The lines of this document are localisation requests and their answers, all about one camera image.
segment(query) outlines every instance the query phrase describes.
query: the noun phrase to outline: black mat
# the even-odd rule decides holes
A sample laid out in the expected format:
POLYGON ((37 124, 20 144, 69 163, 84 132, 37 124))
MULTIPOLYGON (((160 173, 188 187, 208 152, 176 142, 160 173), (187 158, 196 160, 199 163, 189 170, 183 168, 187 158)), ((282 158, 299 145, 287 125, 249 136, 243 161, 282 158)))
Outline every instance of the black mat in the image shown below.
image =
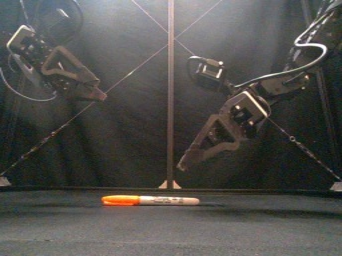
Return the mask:
POLYGON ((0 193, 0 255, 340 255, 338 198, 200 194, 192 207, 102 207, 109 194, 0 193))

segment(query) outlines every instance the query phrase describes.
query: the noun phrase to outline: diagonal cable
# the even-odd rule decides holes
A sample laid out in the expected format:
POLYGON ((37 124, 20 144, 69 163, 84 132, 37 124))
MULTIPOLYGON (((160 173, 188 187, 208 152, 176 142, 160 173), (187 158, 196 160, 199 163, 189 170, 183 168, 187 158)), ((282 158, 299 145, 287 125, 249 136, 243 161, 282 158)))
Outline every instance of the diagonal cable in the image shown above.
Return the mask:
MULTIPOLYGON (((152 15, 145 11, 145 9, 136 3, 135 0, 131 0, 132 3, 137 6, 137 8, 143 11, 143 13, 148 16, 148 18, 156 23, 156 25, 164 30, 165 33, 168 33, 167 29, 163 27, 163 25, 157 22, 157 20, 152 17, 152 15)), ((207 16, 207 14, 211 12, 211 10, 220 4, 223 0, 219 0, 209 9, 199 16, 199 18, 185 27, 185 29, 175 36, 173 40, 177 42, 177 44, 188 51, 191 55, 195 55, 195 53, 185 47, 185 45, 177 40, 177 38, 184 34, 184 32, 207 16)))

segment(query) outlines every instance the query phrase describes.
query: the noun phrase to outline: orange marker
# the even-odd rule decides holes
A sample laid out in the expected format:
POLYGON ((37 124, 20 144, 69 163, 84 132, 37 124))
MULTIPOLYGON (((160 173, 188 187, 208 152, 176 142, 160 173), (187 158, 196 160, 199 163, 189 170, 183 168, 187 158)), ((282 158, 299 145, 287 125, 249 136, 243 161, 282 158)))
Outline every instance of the orange marker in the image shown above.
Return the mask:
POLYGON ((161 196, 131 196, 115 195, 101 198, 102 205, 132 206, 132 205, 197 205, 199 199, 191 197, 161 197, 161 196))

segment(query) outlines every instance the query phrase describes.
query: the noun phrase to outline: marker cap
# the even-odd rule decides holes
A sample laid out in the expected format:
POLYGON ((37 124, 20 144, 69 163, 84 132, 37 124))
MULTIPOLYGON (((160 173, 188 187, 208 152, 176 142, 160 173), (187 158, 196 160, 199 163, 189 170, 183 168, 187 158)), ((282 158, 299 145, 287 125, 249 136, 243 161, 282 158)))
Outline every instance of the marker cap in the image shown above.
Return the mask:
POLYGON ((101 202, 108 206, 132 206, 137 205, 140 202, 140 196, 129 196, 129 195, 115 195, 115 196, 104 196, 101 198, 101 202))

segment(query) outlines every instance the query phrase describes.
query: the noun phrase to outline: robotic arm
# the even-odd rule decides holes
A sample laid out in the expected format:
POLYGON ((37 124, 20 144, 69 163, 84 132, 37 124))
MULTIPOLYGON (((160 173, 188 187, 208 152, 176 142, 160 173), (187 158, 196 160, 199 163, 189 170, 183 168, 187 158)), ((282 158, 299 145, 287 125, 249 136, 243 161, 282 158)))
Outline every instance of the robotic arm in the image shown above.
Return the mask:
MULTIPOLYGON (((60 41, 69 40, 80 31, 82 14, 78 4, 74 0, 65 1, 78 11, 80 22, 73 28, 74 19, 62 9, 53 7, 53 2, 48 4, 45 2, 44 0, 37 2, 34 19, 38 22, 34 28, 29 24, 21 25, 9 39, 6 43, 9 54, 34 87, 48 88, 69 99, 102 101, 107 95, 97 88, 98 78, 60 45, 60 41)), ((24 2, 20 3, 26 16, 24 2)))
POLYGON ((336 0, 330 1, 323 14, 296 38, 286 71, 233 85, 225 80, 221 62, 196 56, 188 59, 188 72, 189 65, 197 63, 191 79, 205 89, 224 93, 228 99, 219 113, 209 116, 177 163, 181 171, 219 152, 236 150, 243 140, 255 137, 271 114, 271 105, 306 88, 310 74, 339 46, 340 39, 342 0, 336 0))

